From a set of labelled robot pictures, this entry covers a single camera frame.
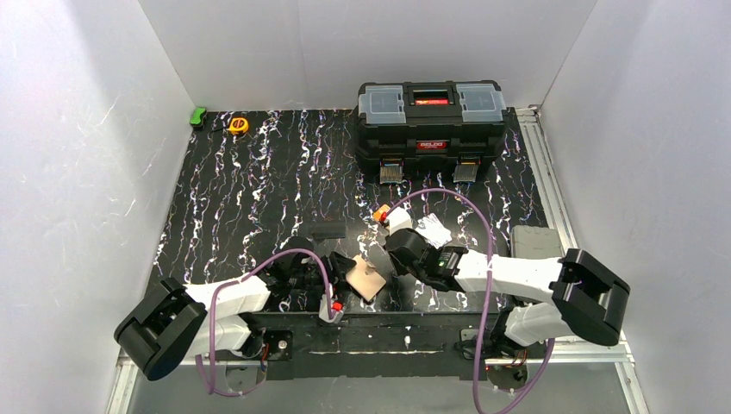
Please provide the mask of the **orange credit card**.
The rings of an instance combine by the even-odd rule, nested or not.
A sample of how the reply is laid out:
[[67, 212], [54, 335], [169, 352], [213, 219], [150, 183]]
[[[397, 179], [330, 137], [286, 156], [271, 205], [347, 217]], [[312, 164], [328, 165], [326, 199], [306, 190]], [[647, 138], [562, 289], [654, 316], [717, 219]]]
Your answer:
[[388, 204], [383, 204], [372, 213], [372, 217], [376, 222], [383, 223], [386, 220], [389, 211], [390, 206]]

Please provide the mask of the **white credit card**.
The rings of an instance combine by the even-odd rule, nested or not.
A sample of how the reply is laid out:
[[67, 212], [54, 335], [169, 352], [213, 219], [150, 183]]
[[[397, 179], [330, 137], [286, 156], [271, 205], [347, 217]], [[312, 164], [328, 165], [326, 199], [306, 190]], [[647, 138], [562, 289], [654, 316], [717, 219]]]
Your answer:
[[437, 249], [445, 247], [453, 239], [451, 231], [444, 226], [434, 213], [420, 218], [417, 221], [415, 231]]

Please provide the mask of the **grey rectangular box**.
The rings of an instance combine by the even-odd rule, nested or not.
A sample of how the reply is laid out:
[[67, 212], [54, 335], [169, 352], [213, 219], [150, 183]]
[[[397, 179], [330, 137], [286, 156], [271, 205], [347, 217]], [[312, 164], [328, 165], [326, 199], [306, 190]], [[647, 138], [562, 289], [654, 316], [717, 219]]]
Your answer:
[[563, 257], [565, 250], [556, 229], [516, 225], [510, 231], [511, 256], [519, 259]]

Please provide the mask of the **aluminium frame rail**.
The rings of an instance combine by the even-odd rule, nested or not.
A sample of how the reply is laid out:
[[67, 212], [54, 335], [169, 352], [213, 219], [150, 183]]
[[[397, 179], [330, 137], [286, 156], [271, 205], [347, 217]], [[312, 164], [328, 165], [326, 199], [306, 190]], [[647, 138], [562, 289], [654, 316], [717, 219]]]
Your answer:
[[223, 354], [219, 393], [208, 394], [194, 360], [151, 381], [129, 360], [118, 368], [110, 413], [645, 413], [628, 345], [576, 338], [526, 361], [487, 360], [480, 374], [447, 327], [297, 331], [277, 342], [266, 369]]
[[547, 224], [558, 232], [564, 250], [578, 248], [571, 219], [557, 180], [547, 137], [540, 122], [540, 112], [536, 107], [516, 109], [515, 112]]

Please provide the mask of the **aluminium frame rail right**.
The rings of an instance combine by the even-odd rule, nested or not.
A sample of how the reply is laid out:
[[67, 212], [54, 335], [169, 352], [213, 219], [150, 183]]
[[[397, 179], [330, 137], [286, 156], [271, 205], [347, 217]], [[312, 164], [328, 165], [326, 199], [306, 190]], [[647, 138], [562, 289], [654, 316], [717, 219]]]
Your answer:
[[547, 224], [558, 232], [564, 250], [578, 248], [571, 219], [557, 180], [547, 137], [540, 122], [540, 112], [536, 107], [516, 109], [515, 112]]

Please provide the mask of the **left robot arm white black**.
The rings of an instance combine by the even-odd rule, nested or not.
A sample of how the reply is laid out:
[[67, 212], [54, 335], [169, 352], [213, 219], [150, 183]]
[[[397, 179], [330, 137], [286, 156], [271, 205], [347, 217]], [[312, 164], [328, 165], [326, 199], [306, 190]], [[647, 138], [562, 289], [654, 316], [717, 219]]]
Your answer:
[[308, 240], [298, 239], [232, 279], [210, 284], [163, 279], [119, 323], [114, 339], [151, 381], [164, 378], [187, 358], [219, 351], [266, 361], [273, 349], [266, 328], [244, 316], [301, 288], [314, 293], [320, 319], [336, 323], [344, 306], [335, 285], [357, 265], [356, 259], [337, 252], [318, 256]]

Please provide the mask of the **aluminium frame rail front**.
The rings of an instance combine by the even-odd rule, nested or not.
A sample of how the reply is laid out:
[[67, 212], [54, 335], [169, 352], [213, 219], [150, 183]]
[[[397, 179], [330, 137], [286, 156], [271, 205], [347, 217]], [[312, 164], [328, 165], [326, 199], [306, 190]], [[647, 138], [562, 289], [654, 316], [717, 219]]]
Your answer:
[[266, 369], [223, 354], [219, 393], [208, 394], [194, 360], [151, 381], [129, 360], [118, 368], [110, 413], [645, 413], [628, 345], [576, 338], [526, 361], [487, 360], [480, 374], [447, 327], [297, 331], [277, 342]]

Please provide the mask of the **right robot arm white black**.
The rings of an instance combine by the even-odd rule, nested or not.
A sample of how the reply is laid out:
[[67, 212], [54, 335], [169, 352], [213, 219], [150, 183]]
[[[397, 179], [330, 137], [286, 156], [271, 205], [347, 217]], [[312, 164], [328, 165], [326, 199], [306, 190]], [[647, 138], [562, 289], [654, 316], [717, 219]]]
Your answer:
[[562, 257], [487, 256], [461, 246], [436, 248], [414, 229], [399, 229], [384, 250], [399, 275], [410, 274], [441, 292], [499, 292], [531, 304], [501, 315], [493, 341], [527, 347], [578, 336], [611, 347], [620, 341], [631, 288], [590, 253], [569, 248]]

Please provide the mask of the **black toolbox with red label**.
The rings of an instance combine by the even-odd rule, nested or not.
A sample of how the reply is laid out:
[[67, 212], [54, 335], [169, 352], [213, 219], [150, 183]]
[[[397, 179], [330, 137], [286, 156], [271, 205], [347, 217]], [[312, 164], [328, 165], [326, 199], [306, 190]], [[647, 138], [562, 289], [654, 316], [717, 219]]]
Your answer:
[[498, 158], [516, 120], [494, 80], [364, 83], [355, 116], [359, 169], [382, 184], [411, 173], [474, 183]]

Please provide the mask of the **yellow tape measure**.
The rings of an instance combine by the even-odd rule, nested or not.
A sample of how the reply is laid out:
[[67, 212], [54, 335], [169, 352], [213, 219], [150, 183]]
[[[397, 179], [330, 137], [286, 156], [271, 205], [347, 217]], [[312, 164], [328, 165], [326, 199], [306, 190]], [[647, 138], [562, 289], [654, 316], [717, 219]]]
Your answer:
[[227, 131], [232, 135], [243, 135], [249, 130], [249, 122], [245, 117], [233, 117]]

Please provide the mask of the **green small object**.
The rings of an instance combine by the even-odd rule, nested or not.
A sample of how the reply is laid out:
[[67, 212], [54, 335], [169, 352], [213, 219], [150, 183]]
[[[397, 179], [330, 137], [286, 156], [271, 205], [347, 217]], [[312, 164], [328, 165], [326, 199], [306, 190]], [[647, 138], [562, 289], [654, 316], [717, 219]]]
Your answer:
[[207, 113], [208, 113], [208, 110], [206, 107], [196, 107], [191, 114], [189, 124], [194, 129], [202, 128], [205, 124], [205, 119], [206, 119]]

